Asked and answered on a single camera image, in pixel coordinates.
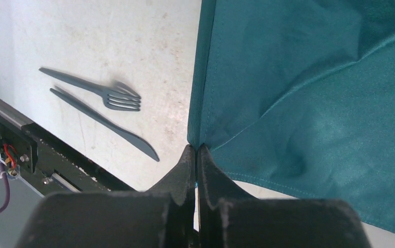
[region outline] electrical wire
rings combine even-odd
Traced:
[[[10,167],[11,169],[15,169],[15,167],[17,166],[15,159],[13,159],[12,155],[9,153],[9,150],[7,149],[8,147],[10,147],[13,152],[16,154],[16,150],[13,146],[11,145],[7,145],[4,144],[4,153],[6,154],[6,156],[12,161],[12,166]]]
[[[0,207],[0,213],[2,213],[4,210],[6,210],[7,206],[9,205],[9,202],[10,202],[10,186],[9,186],[9,180],[7,179],[7,174],[6,174],[4,163],[1,163],[1,162],[0,162],[0,173],[3,176],[4,188],[6,190],[6,197],[4,199],[4,203]]]

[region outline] red wire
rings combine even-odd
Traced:
[[[9,145],[10,148],[12,148],[13,152],[18,155],[17,151],[15,150],[15,148],[12,145]]]
[[[12,158],[12,155],[10,155],[9,151],[7,150],[7,144],[4,144],[4,152],[6,153],[6,156],[8,156],[10,158],[10,160],[12,161],[11,169],[15,169],[15,167],[16,167],[15,160]]]

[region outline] black metal frame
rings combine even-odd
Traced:
[[[165,177],[136,192],[1,100],[0,135],[31,158],[20,165],[30,184],[60,192],[39,204],[17,247],[369,247],[345,202],[257,199],[216,166],[205,145],[197,152],[186,146]],[[56,174],[65,183],[46,180]],[[62,193],[69,189],[82,193]]]
[[[47,180],[56,174],[78,191],[132,190],[1,99],[0,136],[28,157],[19,162],[22,177],[43,195],[68,190],[58,180]]]

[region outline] gray fork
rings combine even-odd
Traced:
[[[66,73],[44,67],[39,68],[39,71],[65,83],[99,95],[103,99],[103,104],[111,110],[134,112],[140,110],[141,97],[134,90],[123,83],[121,83],[121,87],[118,89],[97,85],[79,77],[71,76]]]

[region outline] gray knife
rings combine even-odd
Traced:
[[[79,99],[75,98],[74,96],[70,95],[69,93],[65,92],[63,89],[56,87],[56,89],[50,88],[50,91],[57,95],[62,100],[66,101],[69,105],[75,107],[79,111],[83,112],[85,115],[91,117],[92,119],[96,120],[97,122],[103,124],[105,127],[111,129],[125,140],[127,140],[130,144],[134,145],[140,151],[147,154],[149,157],[153,158],[154,160],[159,162],[159,157],[156,154],[156,151],[153,147],[144,139],[133,134],[129,131],[124,130],[123,128],[117,126],[116,124],[112,123],[110,120],[106,119],[104,116],[97,113],[95,110],[91,109],[85,103],[80,101]]]

